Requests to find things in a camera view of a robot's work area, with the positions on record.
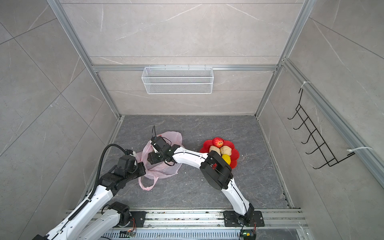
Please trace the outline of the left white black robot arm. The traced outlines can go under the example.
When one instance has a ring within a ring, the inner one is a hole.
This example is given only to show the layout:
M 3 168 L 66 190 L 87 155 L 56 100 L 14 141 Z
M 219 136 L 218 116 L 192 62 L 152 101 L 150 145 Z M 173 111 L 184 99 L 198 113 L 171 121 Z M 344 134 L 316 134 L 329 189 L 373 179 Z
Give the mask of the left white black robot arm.
M 55 228 L 46 235 L 36 235 L 35 240 L 96 240 L 115 226 L 133 223 L 130 208 L 114 202 L 93 224 L 87 225 L 96 213 L 111 200 L 129 181 L 146 174 L 143 163 L 138 163 L 136 153 L 125 150 L 118 164 L 99 177 L 92 192 Z

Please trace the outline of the beige fake fruit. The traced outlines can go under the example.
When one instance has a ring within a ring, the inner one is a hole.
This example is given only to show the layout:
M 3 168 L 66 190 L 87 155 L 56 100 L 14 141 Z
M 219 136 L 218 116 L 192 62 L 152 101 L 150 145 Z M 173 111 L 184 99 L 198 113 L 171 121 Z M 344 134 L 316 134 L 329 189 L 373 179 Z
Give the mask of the beige fake fruit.
M 232 148 L 229 146 L 222 146 L 220 148 L 220 153 L 221 153 L 221 155 L 231 156 L 232 155 Z

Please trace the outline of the red fake apple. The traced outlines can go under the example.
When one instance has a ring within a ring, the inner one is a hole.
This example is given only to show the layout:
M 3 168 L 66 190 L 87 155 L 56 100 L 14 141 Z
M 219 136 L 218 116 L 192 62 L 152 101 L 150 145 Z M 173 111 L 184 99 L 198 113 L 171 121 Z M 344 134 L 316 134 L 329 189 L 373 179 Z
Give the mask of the red fake apple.
M 222 138 L 216 137 L 212 139 L 212 145 L 220 149 L 224 145 L 224 140 Z

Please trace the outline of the pink plastic bag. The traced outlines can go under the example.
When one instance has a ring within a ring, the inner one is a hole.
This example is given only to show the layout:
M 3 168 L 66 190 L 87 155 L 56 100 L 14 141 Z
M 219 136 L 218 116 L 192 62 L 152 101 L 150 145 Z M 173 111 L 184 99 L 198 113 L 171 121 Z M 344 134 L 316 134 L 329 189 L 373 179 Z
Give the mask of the pink plastic bag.
M 183 137 L 180 132 L 169 131 L 160 134 L 160 136 L 167 138 L 167 143 L 171 141 L 171 145 L 183 146 Z M 174 166 L 169 166 L 164 162 L 151 165 L 148 161 L 148 156 L 152 152 L 154 152 L 153 146 L 151 145 L 151 141 L 148 141 L 143 151 L 137 153 L 137 159 L 140 160 L 140 162 L 144 163 L 146 169 L 146 174 L 142 177 L 139 177 L 139 185 L 144 191 L 152 190 L 158 180 L 170 178 L 176 175 L 182 166 L 182 164 L 175 164 Z M 145 187 L 145 185 L 143 184 L 145 179 L 152 180 L 153 184 L 149 187 Z

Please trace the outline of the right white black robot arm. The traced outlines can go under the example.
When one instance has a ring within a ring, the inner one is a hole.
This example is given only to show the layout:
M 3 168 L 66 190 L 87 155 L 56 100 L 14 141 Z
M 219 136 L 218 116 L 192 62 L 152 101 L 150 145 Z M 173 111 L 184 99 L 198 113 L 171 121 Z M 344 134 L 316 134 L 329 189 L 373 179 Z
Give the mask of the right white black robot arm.
M 163 162 L 168 166 L 185 164 L 200 169 L 207 182 L 222 191 L 230 201 L 238 221 L 249 226 L 255 208 L 239 190 L 230 165 L 217 152 L 198 153 L 170 143 L 164 137 L 152 137 L 150 144 L 154 151 L 149 154 L 149 162 L 152 165 Z

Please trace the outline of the beige fake potato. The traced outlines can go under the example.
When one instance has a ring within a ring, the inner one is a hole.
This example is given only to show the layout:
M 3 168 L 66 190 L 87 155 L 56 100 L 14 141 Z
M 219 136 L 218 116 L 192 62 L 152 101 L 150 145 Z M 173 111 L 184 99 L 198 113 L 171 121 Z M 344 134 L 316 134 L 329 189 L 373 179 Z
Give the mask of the beige fake potato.
M 221 150 L 218 148 L 218 147 L 216 147 L 216 146 L 210 146 L 210 148 L 209 148 L 209 153 L 210 152 L 216 152 L 216 153 L 218 153 L 219 155 L 221 155 Z

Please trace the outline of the red flower-shaped plastic bowl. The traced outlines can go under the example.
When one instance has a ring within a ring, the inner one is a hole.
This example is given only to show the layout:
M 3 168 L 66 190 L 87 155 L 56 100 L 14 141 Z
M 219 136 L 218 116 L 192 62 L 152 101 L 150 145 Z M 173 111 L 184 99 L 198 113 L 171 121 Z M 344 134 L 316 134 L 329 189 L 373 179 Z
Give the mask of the red flower-shaped plastic bowl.
M 212 140 L 205 141 L 204 144 L 203 144 L 203 147 L 200 150 L 200 153 L 209 153 L 210 146 L 213 146 L 212 145 Z M 238 163 L 238 159 L 240 157 L 240 154 L 239 154 L 238 150 L 235 148 L 235 145 L 232 142 L 227 141 L 227 140 L 224 140 L 224 145 L 223 146 L 229 146 L 229 147 L 232 148 L 232 155 L 231 155 L 232 162 L 231 162 L 231 165 L 229 165 L 229 166 L 232 169 L 236 168 L 237 163 Z

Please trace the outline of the yellow fake lemon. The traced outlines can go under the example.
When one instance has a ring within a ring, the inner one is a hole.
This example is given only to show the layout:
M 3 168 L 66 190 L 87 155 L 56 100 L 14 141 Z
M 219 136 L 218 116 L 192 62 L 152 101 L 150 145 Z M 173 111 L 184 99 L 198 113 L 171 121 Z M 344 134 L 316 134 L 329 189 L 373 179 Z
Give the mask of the yellow fake lemon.
M 226 154 L 223 154 L 223 155 L 222 155 L 222 159 L 223 159 L 228 165 L 231 165 L 231 162 L 232 162 L 232 160 L 231 160 L 231 156 L 226 155 Z

